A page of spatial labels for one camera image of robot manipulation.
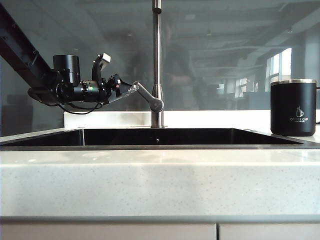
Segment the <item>glass wall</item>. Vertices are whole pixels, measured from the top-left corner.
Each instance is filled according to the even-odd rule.
[[[51,67],[53,55],[78,55],[89,80],[105,52],[103,77],[152,91],[152,0],[1,2]],[[319,0],[162,0],[161,20],[165,110],[267,110],[272,81],[320,80]],[[63,126],[62,110],[29,98],[3,59],[0,81],[1,135]],[[132,94],[100,111],[148,109]]]

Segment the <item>black mug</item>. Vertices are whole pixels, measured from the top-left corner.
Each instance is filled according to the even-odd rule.
[[[271,132],[312,136],[316,131],[317,81],[290,79],[271,83]]]

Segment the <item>cabinet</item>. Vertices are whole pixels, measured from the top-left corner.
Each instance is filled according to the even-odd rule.
[[[2,223],[4,240],[216,240],[215,224]]]
[[[320,223],[221,224],[219,240],[319,240]]]

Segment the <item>stainless steel faucet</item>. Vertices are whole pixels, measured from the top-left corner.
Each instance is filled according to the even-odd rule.
[[[162,49],[161,49],[161,12],[162,0],[153,0],[153,89],[152,95],[162,100]],[[164,110],[151,112],[151,128],[164,128]]]
[[[150,105],[151,128],[164,128],[164,102],[162,93],[162,49],[160,14],[162,11],[162,0],[153,0],[153,89],[152,95],[135,81],[128,92],[138,92]]]

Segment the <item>sink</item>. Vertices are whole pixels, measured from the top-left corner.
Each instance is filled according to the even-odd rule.
[[[78,129],[0,143],[1,151],[296,148],[320,144],[236,128]]]

